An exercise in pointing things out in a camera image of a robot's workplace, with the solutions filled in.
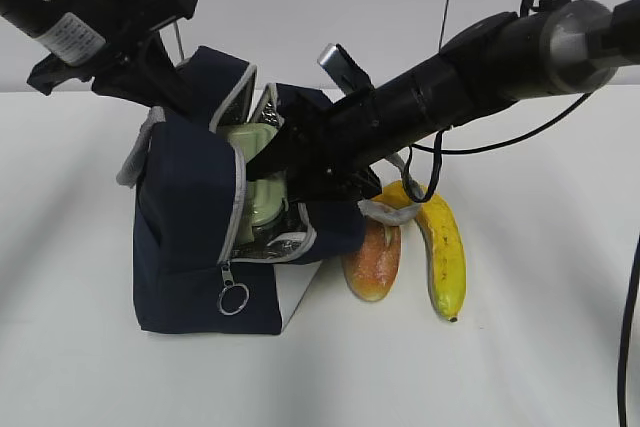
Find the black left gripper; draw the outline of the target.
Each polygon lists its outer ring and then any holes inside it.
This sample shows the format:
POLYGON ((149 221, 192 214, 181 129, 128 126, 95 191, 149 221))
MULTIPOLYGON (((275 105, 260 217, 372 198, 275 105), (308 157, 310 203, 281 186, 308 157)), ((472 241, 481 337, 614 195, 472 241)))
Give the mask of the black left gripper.
POLYGON ((90 23, 69 10, 36 41, 50 55, 36 64, 27 83, 49 95, 70 80, 91 80, 100 96, 162 107, 189 118, 193 93, 169 58, 159 31, 174 21, 190 19, 198 0, 105 0, 101 10, 90 0, 81 7, 94 9, 90 23))

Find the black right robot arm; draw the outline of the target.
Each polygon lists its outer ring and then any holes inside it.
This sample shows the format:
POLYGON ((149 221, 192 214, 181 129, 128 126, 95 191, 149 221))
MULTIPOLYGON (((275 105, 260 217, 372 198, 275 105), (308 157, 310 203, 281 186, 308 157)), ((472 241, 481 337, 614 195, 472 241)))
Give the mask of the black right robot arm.
POLYGON ((321 66, 336 101, 301 90, 279 105, 283 125, 246 167, 249 180, 280 173, 294 201, 377 196, 372 165, 439 131, 538 97, 591 93, 639 61, 639 3, 541 0, 470 26, 437 54, 381 86, 340 45, 321 66))

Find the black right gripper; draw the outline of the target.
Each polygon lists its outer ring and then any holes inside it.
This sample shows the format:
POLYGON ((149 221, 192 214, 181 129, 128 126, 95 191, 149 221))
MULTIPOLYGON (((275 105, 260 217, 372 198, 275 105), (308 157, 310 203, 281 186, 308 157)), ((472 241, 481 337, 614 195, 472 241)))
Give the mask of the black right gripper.
POLYGON ((359 201, 381 193, 381 180, 372 168, 354 170, 342 159, 344 148, 328 126, 334 103, 323 91, 279 86, 277 96, 284 127, 248 162, 249 181, 286 171, 289 198, 302 202, 359 201), (286 156, 297 163, 289 166, 286 156))

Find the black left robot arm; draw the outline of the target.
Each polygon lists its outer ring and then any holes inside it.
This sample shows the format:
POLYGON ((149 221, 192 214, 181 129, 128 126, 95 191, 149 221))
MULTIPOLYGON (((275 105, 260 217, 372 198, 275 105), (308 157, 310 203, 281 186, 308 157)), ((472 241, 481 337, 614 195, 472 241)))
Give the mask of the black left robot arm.
POLYGON ((197 0, 1 0, 1 16, 48 56, 27 83, 44 95, 77 79, 105 97, 188 116, 193 94, 160 32, 191 19, 197 0))

